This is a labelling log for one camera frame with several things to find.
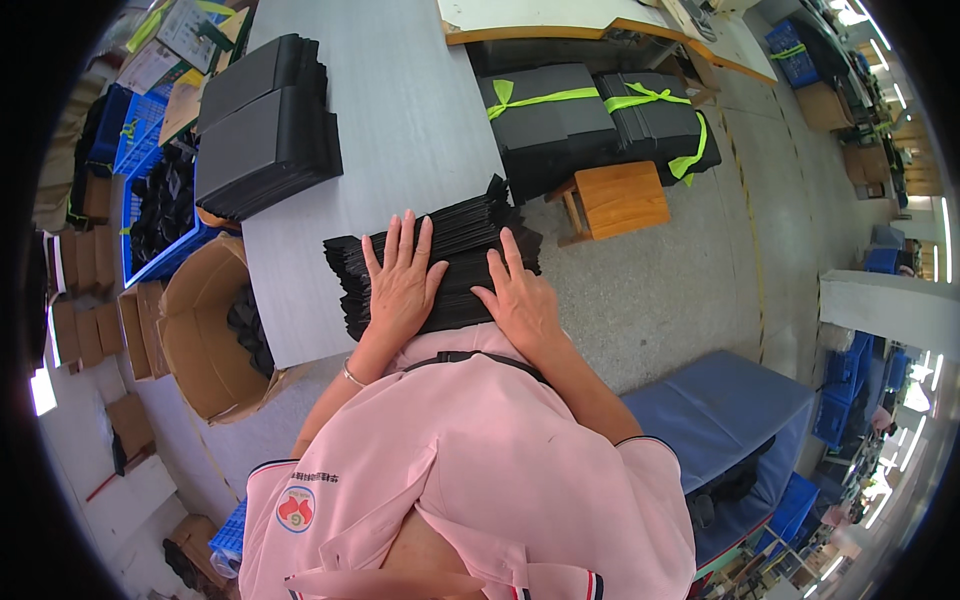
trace hand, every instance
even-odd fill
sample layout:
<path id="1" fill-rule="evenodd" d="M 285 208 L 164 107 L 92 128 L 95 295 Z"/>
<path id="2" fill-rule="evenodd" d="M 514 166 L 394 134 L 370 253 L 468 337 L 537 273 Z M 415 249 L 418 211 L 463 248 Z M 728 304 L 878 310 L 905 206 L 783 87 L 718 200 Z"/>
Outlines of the hand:
<path id="1" fill-rule="evenodd" d="M 496 294 L 480 286 L 470 291 L 484 303 L 514 348 L 536 366 L 552 348 L 568 342 L 557 316 L 557 294 L 546 279 L 523 268 L 520 250 L 508 228 L 500 231 L 500 242 L 510 272 L 504 268 L 499 252 L 490 249 L 487 263 Z"/>
<path id="2" fill-rule="evenodd" d="M 417 335 L 433 308 L 437 288 L 450 263 L 437 262 L 428 272 L 433 222 L 424 217 L 420 224 L 420 240 L 414 252 L 414 212 L 407 210 L 403 223 L 394 215 L 387 228 L 387 244 L 383 250 L 383 266 L 373 252 L 370 236 L 363 236 L 364 260 L 370 274 L 370 325 L 367 331 L 380 344 L 399 350 Z"/>

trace gray table surface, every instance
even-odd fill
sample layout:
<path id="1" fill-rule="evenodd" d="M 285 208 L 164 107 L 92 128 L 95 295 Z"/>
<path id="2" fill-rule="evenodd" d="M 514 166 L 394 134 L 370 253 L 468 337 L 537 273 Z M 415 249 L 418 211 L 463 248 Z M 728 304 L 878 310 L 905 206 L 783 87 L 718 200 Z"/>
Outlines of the gray table surface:
<path id="1" fill-rule="evenodd" d="M 477 196 L 504 173 L 467 52 L 444 43 L 433 0 L 271 0 L 257 8 L 248 52 L 289 33 L 320 42 L 344 174 L 243 223 L 278 368 L 354 347 L 325 239 Z"/>

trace bracelet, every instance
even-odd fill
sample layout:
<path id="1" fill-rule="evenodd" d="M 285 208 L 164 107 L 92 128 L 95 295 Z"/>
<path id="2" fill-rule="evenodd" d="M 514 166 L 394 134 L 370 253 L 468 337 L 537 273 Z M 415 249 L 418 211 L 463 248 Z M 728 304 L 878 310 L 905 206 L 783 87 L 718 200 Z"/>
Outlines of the bracelet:
<path id="1" fill-rule="evenodd" d="M 355 384 L 357 384 L 358 386 L 360 386 L 360 389 L 366 388 L 366 387 L 367 387 L 367 384 L 366 384 L 366 383 L 360 383 L 359 381 L 357 381 L 357 378 L 354 377 L 354 376 L 353 376 L 353 373 L 350 372 L 350 369 L 347 368 L 347 361 L 348 361 L 349 359 L 350 359 L 349 356 L 344 359 L 344 377 L 346 377 L 347 379 L 349 379 L 349 380 L 352 381 L 353 383 L 355 383 Z"/>

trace neon yellow strap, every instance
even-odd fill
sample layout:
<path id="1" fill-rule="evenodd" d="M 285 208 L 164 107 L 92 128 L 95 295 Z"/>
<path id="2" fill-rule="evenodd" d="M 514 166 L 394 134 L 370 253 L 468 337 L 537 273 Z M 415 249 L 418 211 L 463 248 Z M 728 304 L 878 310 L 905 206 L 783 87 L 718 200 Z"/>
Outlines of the neon yellow strap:
<path id="1" fill-rule="evenodd" d="M 798 45 L 794 46 L 793 48 L 787 48 L 787 49 L 784 50 L 783 52 L 777 52 L 776 54 L 772 54 L 772 55 L 770 55 L 770 58 L 771 58 L 771 59 L 774 59 L 774 60 L 789 59 L 789 58 L 792 57 L 793 55 L 795 55 L 795 54 L 800 54 L 801 52 L 805 52 L 805 51 L 806 51 L 806 45 L 805 45 L 805 44 L 798 44 Z"/>
<path id="2" fill-rule="evenodd" d="M 690 101 L 686 98 L 679 98 L 677 96 L 671 96 L 670 90 L 665 89 L 662 92 L 655 92 L 647 89 L 641 84 L 627 84 L 624 83 L 627 87 L 632 89 L 635 92 L 639 92 L 639 96 L 613 96 L 603 101 L 603 106 L 607 107 L 607 112 L 614 112 L 615 110 L 620 110 L 621 108 L 636 107 L 639 105 L 645 105 L 648 102 L 656 102 L 657 100 L 666 100 L 667 102 L 676 102 L 677 104 L 690 104 Z"/>
<path id="3" fill-rule="evenodd" d="M 666 163 L 667 166 L 670 167 L 670 173 L 673 173 L 673 176 L 678 180 L 684 180 L 686 170 L 695 165 L 697 161 L 704 156 L 704 148 L 707 146 L 707 122 L 704 121 L 704 115 L 699 112 L 697 113 L 697 119 L 700 120 L 700 144 L 697 145 L 697 154 L 693 156 L 677 156 Z"/>
<path id="4" fill-rule="evenodd" d="M 160 24 L 160 19 L 163 17 L 163 14 L 168 8 L 170 8 L 170 3 L 173 0 L 167 0 L 163 3 L 160 8 L 150 13 L 150 16 L 147 17 L 147 20 L 143 22 L 143 25 L 137 28 L 130 38 L 130 41 L 127 42 L 127 51 L 133 54 L 136 52 L 136 49 L 140 47 L 140 44 L 143 43 L 143 40 L 156 29 L 156 26 Z M 216 14 L 223 14 L 225 16 L 234 16 L 236 11 L 225 7 L 222 4 L 216 4 L 213 2 L 204 2 L 204 0 L 198 0 L 197 6 L 200 7 L 204 12 L 214 12 Z"/>
<path id="5" fill-rule="evenodd" d="M 580 87 L 578 89 L 568 89 L 566 91 L 554 92 L 552 94 L 547 94 L 546 96 L 537 96 L 535 98 L 527 98 L 526 100 L 510 102 L 510 97 L 514 94 L 514 82 L 507 81 L 505 79 L 493 80 L 493 92 L 496 93 L 496 97 L 500 101 L 500 104 L 487 108 L 487 118 L 491 121 L 500 116 L 500 113 L 509 107 L 526 107 L 528 105 L 539 104 L 541 102 L 557 102 L 559 100 L 596 98 L 600 96 L 600 92 L 597 91 L 596 87 Z"/>

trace finger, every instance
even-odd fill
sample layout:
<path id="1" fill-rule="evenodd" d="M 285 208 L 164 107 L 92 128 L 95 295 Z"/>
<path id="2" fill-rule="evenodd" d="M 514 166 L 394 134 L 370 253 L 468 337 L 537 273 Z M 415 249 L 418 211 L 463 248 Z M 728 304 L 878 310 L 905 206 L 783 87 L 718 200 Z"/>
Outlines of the finger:
<path id="1" fill-rule="evenodd" d="M 417 219 L 414 217 L 414 211 L 407 208 L 403 213 L 403 225 L 400 227 L 400 246 L 396 252 L 396 265 L 398 267 L 409 267 L 410 260 L 414 255 L 414 228 L 417 226 Z"/>
<path id="2" fill-rule="evenodd" d="M 483 302 L 483 305 L 487 307 L 491 316 L 496 320 L 497 313 L 500 312 L 500 300 L 496 297 L 496 294 L 479 285 L 474 285 L 470 288 L 470 291 Z"/>
<path id="3" fill-rule="evenodd" d="M 419 271 L 426 271 L 426 265 L 430 261 L 430 245 L 433 241 L 433 221 L 430 215 L 423 217 L 420 223 L 420 239 L 417 241 L 417 251 L 414 252 L 414 261 L 412 266 Z"/>
<path id="4" fill-rule="evenodd" d="M 390 218 L 387 228 L 387 243 L 383 247 L 383 268 L 390 270 L 396 265 L 396 242 L 400 239 L 400 218 L 394 215 Z"/>
<path id="5" fill-rule="evenodd" d="M 446 262 L 445 260 L 441 260 L 434 266 L 430 267 L 430 270 L 426 274 L 427 301 L 432 302 L 434 297 L 437 296 L 437 288 L 440 287 L 440 282 L 444 280 L 444 273 L 446 273 L 446 268 L 449 266 L 450 263 Z"/>
<path id="6" fill-rule="evenodd" d="M 497 293 L 502 293 L 507 284 L 510 283 L 510 276 L 507 275 L 507 268 L 503 266 L 500 252 L 493 248 L 487 250 L 487 267 L 490 269 L 490 277 L 493 279 L 493 289 Z"/>
<path id="7" fill-rule="evenodd" d="M 523 273 L 523 258 L 510 228 L 500 230 L 500 243 L 503 244 L 503 257 L 507 259 L 507 266 L 510 267 L 510 277 L 516 279 Z"/>
<path id="8" fill-rule="evenodd" d="M 363 248 L 364 262 L 367 263 L 367 273 L 370 274 L 371 278 L 376 277 L 382 269 L 380 268 L 380 262 L 376 259 L 376 252 L 373 251 L 373 241 L 369 235 L 360 238 L 360 246 Z"/>

